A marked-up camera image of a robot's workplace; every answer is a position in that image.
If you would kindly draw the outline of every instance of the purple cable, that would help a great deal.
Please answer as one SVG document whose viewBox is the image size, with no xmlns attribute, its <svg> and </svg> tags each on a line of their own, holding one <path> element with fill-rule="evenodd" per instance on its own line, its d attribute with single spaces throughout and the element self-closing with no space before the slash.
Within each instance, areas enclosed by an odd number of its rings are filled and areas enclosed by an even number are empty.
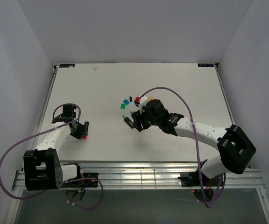
<svg viewBox="0 0 269 224">
<path fill-rule="evenodd" d="M 80 107 L 79 107 L 78 105 L 76 105 L 76 104 L 62 104 L 62 105 L 58 106 L 58 107 L 54 110 L 54 112 L 53 112 L 53 118 L 54 118 L 54 115 L 55 115 L 57 109 L 60 108 L 60 107 L 62 107 L 62 106 L 64 106 L 64 105 L 74 105 L 74 106 L 76 106 L 76 108 L 78 109 L 78 117 L 77 117 L 75 120 L 69 121 L 69 122 L 67 122 L 67 123 L 65 123 L 65 124 L 59 125 L 59 126 L 57 126 L 57 127 L 55 127 L 55 128 L 51 128 L 51 129 L 46 130 L 46 131 L 44 131 L 44 132 L 40 132 L 40 133 L 38 133 L 38 134 L 34 134 L 34 135 L 32 135 L 32 136 L 29 136 L 29 137 L 27 137 L 27 138 L 25 138 L 25 139 L 23 139 L 23 140 L 20 140 L 20 141 L 16 142 L 14 145 L 12 145 L 12 146 L 11 146 L 11 147 L 10 147 L 10 148 L 9 148 L 3 155 L 2 155 L 2 157 L 1 157 L 1 159 L 0 159 L 0 168 L 1 168 L 1 165 L 2 165 L 2 163 L 3 163 L 3 161 L 4 161 L 5 157 L 6 157 L 6 155 L 7 155 L 7 154 L 8 154 L 14 147 L 18 146 L 19 144 L 21 144 L 21 143 L 23 143 L 23 142 L 25 142 L 25 141 L 27 141 L 27 140 L 29 140 L 29 139 L 35 138 L 35 137 L 37 137 L 37 136 L 39 136 L 39 135 L 42 135 L 42 134 L 46 134 L 46 133 L 51 132 L 51 131 L 53 131 L 53 130 L 55 130 L 55 129 L 57 129 L 57 128 L 61 128 L 61 127 L 63 127 L 63 126 L 66 126 L 66 125 L 69 125 L 69 124 L 72 124 L 72 123 L 78 121 L 79 118 L 80 118 L 80 115 L 81 115 L 81 109 L 80 109 Z M 40 195 L 40 194 L 42 194 L 43 192 L 46 191 L 46 190 L 43 190 L 43 191 L 40 191 L 40 192 L 38 192 L 38 193 L 35 193 L 35 194 L 30 195 L 30 196 L 27 196 L 27 197 L 18 197 L 18 196 L 15 196 L 15 195 L 12 195 L 12 194 L 6 189 L 6 187 L 4 186 L 4 184 L 3 184 L 3 182 L 2 182 L 1 176 L 0 176 L 0 187 L 2 188 L 2 190 L 3 190 L 9 197 L 14 198 L 14 199 L 17 199 L 17 200 L 25 200 L 25 199 L 33 198 L 33 197 L 35 197 L 35 196 L 37 196 L 37 195 Z"/>
<path fill-rule="evenodd" d="M 75 204 L 73 201 L 69 201 L 69 202 L 70 202 L 72 205 L 75 205 L 75 206 L 77 206 L 77 207 L 79 207 L 79 208 L 81 208 L 81 209 L 83 209 L 83 210 L 89 211 L 89 210 L 93 210 L 93 209 L 95 209 L 95 208 L 101 203 L 101 201 L 102 201 L 102 199 L 103 199 L 103 186 L 102 186 L 101 181 L 100 181 L 100 180 L 97 180 L 97 179 L 95 179 L 95 178 L 86 177 L 86 178 L 80 178 L 80 179 L 76 179 L 76 180 L 69 180 L 69 181 L 67 181 L 67 183 L 78 182 L 78 181 L 86 181 L 86 180 L 95 180 L 95 181 L 97 181 L 97 182 L 100 184 L 100 186 L 101 186 L 101 196 L 100 196 L 99 201 L 96 203 L 96 205 L 94 205 L 94 206 L 91 207 L 91 208 L 86 208 L 86 207 L 84 207 L 84 206 L 82 206 L 82 205 Z"/>
<path fill-rule="evenodd" d="M 199 142 L 198 142 L 198 135 L 197 135 L 197 130 L 196 130 L 196 127 L 195 127 L 195 124 L 194 124 L 194 121 L 193 121 L 193 118 L 192 118 L 192 113 L 191 113 L 191 110 L 189 108 L 189 106 L 187 105 L 187 103 L 185 102 L 185 100 L 178 94 L 176 93 L 174 90 L 170 89 L 170 88 L 167 88 L 167 87 L 154 87 L 148 91 L 146 91 L 145 93 L 143 93 L 141 97 L 145 96 L 147 93 L 153 91 L 153 90 L 158 90 L 158 89 L 163 89 L 163 90 L 169 90 L 170 92 L 173 92 L 176 96 L 178 96 L 180 98 L 180 100 L 185 104 L 189 114 L 190 114 L 190 119 L 191 119 L 191 123 L 192 123 L 192 128 L 193 128 L 193 131 L 194 131 L 194 136 L 195 136 L 195 142 L 196 142 L 196 151 L 197 151 L 197 164 L 198 164 L 198 174 L 199 174 L 199 180 L 200 180 L 200 187 L 201 187 L 201 194 L 202 194 L 202 197 L 203 197 L 203 200 L 204 200 L 204 204 L 207 208 L 210 208 L 213 204 L 213 202 L 222 194 L 223 190 L 224 190 L 224 186 L 225 186 L 225 182 L 226 182 L 226 174 L 224 174 L 224 183 L 223 183 L 223 187 L 219 193 L 218 196 L 217 195 L 217 192 L 219 190 L 219 187 L 221 185 L 221 182 L 222 182 L 222 176 L 220 177 L 220 180 L 219 180 L 219 183 L 218 183 L 218 186 L 214 192 L 214 195 L 212 197 L 212 200 L 208 203 L 208 201 L 206 201 L 206 197 L 205 197 L 205 192 L 204 192 L 204 187 L 203 187 L 203 180 L 202 180 L 202 173 L 201 173 L 201 161 L 200 161 L 200 151 L 199 151 Z"/>
</svg>

